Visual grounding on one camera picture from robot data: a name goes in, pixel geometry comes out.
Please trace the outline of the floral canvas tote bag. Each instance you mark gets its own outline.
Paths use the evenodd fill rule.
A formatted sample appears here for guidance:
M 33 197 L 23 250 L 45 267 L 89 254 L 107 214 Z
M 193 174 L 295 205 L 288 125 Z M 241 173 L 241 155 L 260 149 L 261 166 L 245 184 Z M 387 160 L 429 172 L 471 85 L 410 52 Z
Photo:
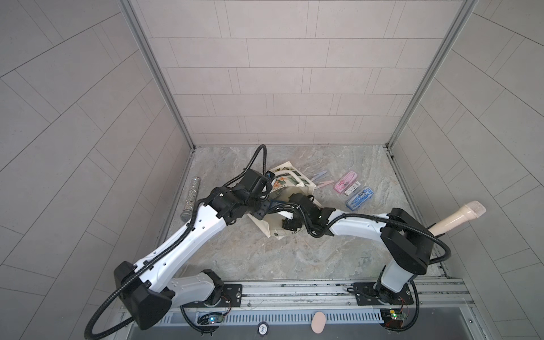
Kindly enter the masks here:
M 273 183 L 273 189 L 269 196 L 272 205 L 278 205 L 288 202 L 293 194 L 313 195 L 317 185 L 306 177 L 300 170 L 296 169 L 290 161 L 287 161 L 271 169 L 276 175 Z M 290 235 L 296 235 L 301 231 L 301 227 L 294 230 L 283 229 L 285 214 L 275 213 L 267 215 L 263 220 L 258 220 L 249 215 L 249 219 L 262 231 L 267 238 L 274 237 L 282 239 Z

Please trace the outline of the clear case pink compass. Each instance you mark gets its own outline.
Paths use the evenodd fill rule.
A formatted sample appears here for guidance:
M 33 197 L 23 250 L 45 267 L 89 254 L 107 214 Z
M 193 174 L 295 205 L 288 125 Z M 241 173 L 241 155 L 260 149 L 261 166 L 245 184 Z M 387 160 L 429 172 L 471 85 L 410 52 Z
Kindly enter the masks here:
M 310 180 L 313 182 L 316 189 L 324 188 L 336 182 L 328 170 L 317 172 L 317 174 L 311 176 Z

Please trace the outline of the clear plastic stationery box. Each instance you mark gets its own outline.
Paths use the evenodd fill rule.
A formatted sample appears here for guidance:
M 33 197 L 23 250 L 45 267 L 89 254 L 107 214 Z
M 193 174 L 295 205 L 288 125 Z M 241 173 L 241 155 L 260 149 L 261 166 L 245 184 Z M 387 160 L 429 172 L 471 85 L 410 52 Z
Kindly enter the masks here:
M 344 194 L 347 197 L 350 197 L 359 187 L 361 186 L 361 183 L 359 181 L 355 181 L 353 184 L 350 185 L 345 191 Z

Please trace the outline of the pink compass set case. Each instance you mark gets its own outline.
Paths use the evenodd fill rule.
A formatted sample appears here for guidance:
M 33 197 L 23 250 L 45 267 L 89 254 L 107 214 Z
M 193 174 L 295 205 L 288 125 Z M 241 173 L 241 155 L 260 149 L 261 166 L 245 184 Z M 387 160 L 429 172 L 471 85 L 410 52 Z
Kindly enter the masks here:
M 334 184 L 334 190 L 337 193 L 342 194 L 354 183 L 357 177 L 358 174 L 355 171 L 348 171 L 336 182 L 336 184 Z

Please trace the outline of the blue plastic case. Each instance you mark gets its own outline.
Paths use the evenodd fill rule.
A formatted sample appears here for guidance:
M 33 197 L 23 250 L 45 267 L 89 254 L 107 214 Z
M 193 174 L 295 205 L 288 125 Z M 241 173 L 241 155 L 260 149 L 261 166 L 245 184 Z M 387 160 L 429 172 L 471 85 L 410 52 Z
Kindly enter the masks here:
M 346 206 L 351 211 L 357 211 L 366 201 L 369 201 L 374 195 L 374 191 L 365 186 L 355 192 L 346 202 Z

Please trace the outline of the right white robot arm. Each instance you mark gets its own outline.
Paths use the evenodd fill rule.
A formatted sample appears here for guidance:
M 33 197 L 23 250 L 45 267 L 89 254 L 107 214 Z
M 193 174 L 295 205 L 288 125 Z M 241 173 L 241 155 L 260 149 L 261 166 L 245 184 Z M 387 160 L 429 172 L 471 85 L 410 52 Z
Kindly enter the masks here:
M 375 284 L 379 293 L 399 293 L 410 280 L 427 272 L 434 236 L 402 209 L 381 216 L 346 213 L 321 208 L 304 194 L 291 195 L 284 208 L 294 215 L 284 223 L 289 229 L 305 227 L 314 238 L 350 236 L 383 244 L 392 260 Z

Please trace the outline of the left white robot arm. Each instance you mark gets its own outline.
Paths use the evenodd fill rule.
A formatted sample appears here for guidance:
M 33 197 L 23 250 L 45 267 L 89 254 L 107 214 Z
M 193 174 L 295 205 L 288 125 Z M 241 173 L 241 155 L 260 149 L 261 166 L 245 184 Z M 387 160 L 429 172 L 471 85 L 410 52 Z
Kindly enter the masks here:
M 268 198 L 278 175 L 247 169 L 234 185 L 214 188 L 196 202 L 190 220 L 149 255 L 136 263 L 122 262 L 114 271 L 116 292 L 130 317 L 114 331 L 135 322 L 141 330 L 155 326 L 173 307 L 220 297 L 222 281 L 211 270 L 174 283 L 177 271 L 209 239 L 249 214 L 259 220 L 269 212 Z

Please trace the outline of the glittery silver tube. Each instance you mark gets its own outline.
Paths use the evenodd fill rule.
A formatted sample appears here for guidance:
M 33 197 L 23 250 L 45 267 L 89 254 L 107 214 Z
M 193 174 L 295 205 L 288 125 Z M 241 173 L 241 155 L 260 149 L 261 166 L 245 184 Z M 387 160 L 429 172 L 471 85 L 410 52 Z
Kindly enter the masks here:
M 194 177 L 191 179 L 188 195 L 185 199 L 184 209 L 180 215 L 180 221 L 182 225 L 185 225 L 191 219 L 191 216 L 193 214 L 193 209 L 195 207 L 196 199 L 198 196 L 200 182 L 201 182 L 200 177 Z

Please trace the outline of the beige oval button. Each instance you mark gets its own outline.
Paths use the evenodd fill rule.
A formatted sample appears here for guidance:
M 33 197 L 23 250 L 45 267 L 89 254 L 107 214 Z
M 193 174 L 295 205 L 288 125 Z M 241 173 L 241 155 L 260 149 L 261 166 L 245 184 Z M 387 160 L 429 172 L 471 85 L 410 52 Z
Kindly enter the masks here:
M 321 311 L 316 312 L 313 315 L 313 318 L 311 321 L 311 330 L 315 334 L 321 334 L 324 331 L 326 323 L 327 323 L 326 315 Z

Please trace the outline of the left green circuit board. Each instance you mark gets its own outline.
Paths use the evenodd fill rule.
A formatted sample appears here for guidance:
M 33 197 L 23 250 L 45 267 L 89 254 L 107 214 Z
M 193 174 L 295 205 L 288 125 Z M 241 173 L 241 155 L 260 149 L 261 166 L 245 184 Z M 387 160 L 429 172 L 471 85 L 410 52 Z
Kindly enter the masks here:
M 198 325 L 202 326 L 215 326 L 222 323 L 225 320 L 225 314 L 223 313 L 208 313 L 198 318 Z

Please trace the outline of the green circuit board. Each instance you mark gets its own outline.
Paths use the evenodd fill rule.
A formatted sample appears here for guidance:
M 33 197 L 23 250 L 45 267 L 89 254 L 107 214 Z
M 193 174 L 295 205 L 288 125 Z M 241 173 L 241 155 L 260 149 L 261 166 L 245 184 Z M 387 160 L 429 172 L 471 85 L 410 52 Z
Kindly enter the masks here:
M 380 310 L 380 312 L 383 321 L 382 327 L 384 328 L 389 327 L 394 330 L 401 329 L 405 324 L 405 320 L 408 318 L 408 314 L 402 310 L 385 309 Z
M 215 326 L 222 323 L 225 320 L 225 314 L 223 313 L 208 313 L 198 318 L 198 325 L 202 326 Z

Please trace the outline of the right green circuit board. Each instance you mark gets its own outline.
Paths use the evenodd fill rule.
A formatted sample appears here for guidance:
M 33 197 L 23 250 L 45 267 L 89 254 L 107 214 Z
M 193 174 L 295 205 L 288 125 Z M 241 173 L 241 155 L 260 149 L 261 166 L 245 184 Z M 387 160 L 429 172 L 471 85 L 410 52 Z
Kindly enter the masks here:
M 380 310 L 380 312 L 383 321 L 382 327 L 384 328 L 389 327 L 394 330 L 401 329 L 405 324 L 405 320 L 408 318 L 408 314 L 402 310 L 385 309 Z

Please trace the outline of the beige microphone on stand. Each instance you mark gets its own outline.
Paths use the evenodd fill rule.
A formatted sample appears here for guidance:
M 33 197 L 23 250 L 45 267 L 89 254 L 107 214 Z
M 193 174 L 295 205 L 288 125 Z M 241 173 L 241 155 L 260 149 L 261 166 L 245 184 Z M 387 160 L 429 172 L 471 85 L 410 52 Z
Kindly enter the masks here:
M 486 207 L 479 201 L 471 201 L 460 207 L 452 215 L 430 227 L 429 232 L 435 237 L 446 234 L 463 223 L 480 218 L 486 211 Z

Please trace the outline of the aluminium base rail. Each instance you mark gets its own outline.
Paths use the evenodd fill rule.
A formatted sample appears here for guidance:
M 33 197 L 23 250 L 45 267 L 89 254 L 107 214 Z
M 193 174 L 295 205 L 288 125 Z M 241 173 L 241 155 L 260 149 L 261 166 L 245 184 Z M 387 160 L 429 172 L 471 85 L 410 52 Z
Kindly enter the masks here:
M 403 327 L 425 309 L 465 311 L 474 302 L 460 279 L 423 278 L 408 283 L 392 302 L 384 303 L 372 293 L 369 280 L 280 280 L 225 283 L 216 303 L 193 302 L 173 307 L 157 326 L 185 325 L 186 318 L 198 327 L 198 318 L 223 313 L 225 326 L 310 324 L 323 312 L 327 324 L 380 324 L 380 310 L 402 310 L 408 314 Z

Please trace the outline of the left aluminium frame post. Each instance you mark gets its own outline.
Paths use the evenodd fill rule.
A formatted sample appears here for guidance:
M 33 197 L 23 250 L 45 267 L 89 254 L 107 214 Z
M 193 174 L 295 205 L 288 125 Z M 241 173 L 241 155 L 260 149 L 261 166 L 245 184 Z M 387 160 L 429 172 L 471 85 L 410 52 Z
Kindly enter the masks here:
M 143 27 L 140 24 L 139 19 L 137 18 L 135 7 L 132 5 L 131 1 L 129 0 L 120 0 L 119 6 L 124 17 L 126 17 L 128 26 L 134 35 L 136 43 L 138 44 L 140 51 L 143 54 L 143 58 L 145 62 L 147 63 L 147 66 L 150 68 L 150 72 L 152 73 L 152 76 L 154 77 L 154 80 L 157 83 L 158 89 L 163 99 L 165 100 L 170 111 L 172 112 L 174 119 L 176 120 L 179 128 L 181 129 L 183 136 L 185 137 L 189 147 L 191 148 L 191 151 L 194 152 L 194 150 L 196 149 L 196 146 L 191 138 L 191 135 L 188 131 L 188 128 L 186 127 L 186 124 L 183 122 L 181 113 L 178 109 L 178 106 L 166 82 L 166 78 L 164 77 L 164 74 L 161 71 L 161 68 L 157 62 L 156 57 L 154 56 L 152 47 L 143 31 Z

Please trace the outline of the aluminium corner frame post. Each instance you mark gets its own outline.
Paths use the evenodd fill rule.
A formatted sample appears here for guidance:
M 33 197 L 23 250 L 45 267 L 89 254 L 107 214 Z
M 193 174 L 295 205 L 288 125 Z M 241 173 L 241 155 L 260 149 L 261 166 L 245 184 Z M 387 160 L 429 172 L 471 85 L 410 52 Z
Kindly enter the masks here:
M 424 97 L 427 89 L 434 80 L 437 72 L 445 61 L 447 55 L 455 44 L 458 36 L 462 32 L 464 26 L 470 18 L 475 6 L 477 5 L 478 0 L 465 0 L 462 2 L 456 16 L 453 19 L 450 28 L 447 30 L 444 39 L 439 45 L 436 54 L 434 55 L 431 64 L 429 65 L 427 71 L 425 72 L 419 86 L 416 88 L 416 92 L 412 96 L 409 104 L 407 105 L 403 116 L 401 117 L 398 126 L 392 134 L 391 139 L 386 144 L 386 147 L 389 151 L 393 149 L 395 143 L 399 140 L 402 131 L 405 129 L 412 115 L 417 109 L 420 101 Z

